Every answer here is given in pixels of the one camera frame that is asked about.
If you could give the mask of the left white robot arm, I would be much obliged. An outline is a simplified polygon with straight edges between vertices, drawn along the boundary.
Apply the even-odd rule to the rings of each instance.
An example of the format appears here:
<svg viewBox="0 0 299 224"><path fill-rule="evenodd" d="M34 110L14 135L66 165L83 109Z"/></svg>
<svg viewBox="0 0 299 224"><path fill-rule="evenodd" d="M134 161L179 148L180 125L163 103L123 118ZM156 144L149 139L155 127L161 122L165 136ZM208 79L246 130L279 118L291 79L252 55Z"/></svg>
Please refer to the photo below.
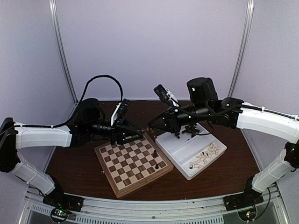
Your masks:
<svg viewBox="0 0 299 224"><path fill-rule="evenodd" d="M112 112L116 102L100 102L106 113ZM160 101L131 101L127 117L140 127L166 107ZM96 198L116 199L107 178L95 155L94 148L106 143L107 140L90 141L80 148L56 149L47 171L58 179L67 193ZM43 170L48 162L50 147L25 148L21 154L32 164ZM169 199L170 183L168 175L164 175L151 183L121 197L124 200L166 200ZM28 185L10 173L0 173L0 204L21 203L27 192Z"/></svg>

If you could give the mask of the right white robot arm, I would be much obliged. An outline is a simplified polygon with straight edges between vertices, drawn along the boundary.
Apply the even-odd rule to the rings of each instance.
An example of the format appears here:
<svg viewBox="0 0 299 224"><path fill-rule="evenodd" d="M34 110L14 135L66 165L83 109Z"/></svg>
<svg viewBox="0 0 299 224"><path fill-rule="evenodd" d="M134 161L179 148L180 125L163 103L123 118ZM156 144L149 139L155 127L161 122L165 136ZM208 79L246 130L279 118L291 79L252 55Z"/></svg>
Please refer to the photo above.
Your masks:
<svg viewBox="0 0 299 224"><path fill-rule="evenodd" d="M169 89L159 85L156 94L169 105L165 126L176 133L181 126L210 121L228 128L259 131L287 141L281 154L264 170L248 179L248 185L240 194L240 203L251 205L271 184L288 172L299 168L299 118L295 115L264 109L241 99L218 99L212 79L194 78L187 82L192 105L181 106Z"/></svg>

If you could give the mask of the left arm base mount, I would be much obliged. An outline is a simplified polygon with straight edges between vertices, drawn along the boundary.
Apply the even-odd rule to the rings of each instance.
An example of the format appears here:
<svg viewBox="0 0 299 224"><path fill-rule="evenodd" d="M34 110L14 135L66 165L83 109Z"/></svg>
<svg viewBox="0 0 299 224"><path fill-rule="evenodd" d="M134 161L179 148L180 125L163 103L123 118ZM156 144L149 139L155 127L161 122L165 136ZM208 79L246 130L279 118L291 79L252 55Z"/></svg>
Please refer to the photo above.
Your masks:
<svg viewBox="0 0 299 224"><path fill-rule="evenodd" d="M49 196L45 196L43 198L43 203L55 207L60 210L65 211L75 211L80 212L83 206L84 199L79 196L72 196L68 194L64 194L62 199L59 201L54 201L50 199Z"/></svg>

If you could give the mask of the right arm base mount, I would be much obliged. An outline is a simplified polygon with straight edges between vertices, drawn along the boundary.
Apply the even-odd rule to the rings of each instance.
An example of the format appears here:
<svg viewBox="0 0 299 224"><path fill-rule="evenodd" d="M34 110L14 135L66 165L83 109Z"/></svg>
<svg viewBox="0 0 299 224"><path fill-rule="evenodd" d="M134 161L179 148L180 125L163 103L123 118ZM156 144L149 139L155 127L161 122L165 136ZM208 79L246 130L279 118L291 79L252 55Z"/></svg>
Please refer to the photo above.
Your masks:
<svg viewBox="0 0 299 224"><path fill-rule="evenodd" d="M223 200L227 211L254 206L264 201L262 193L252 189L245 190L239 194L225 196Z"/></svg>

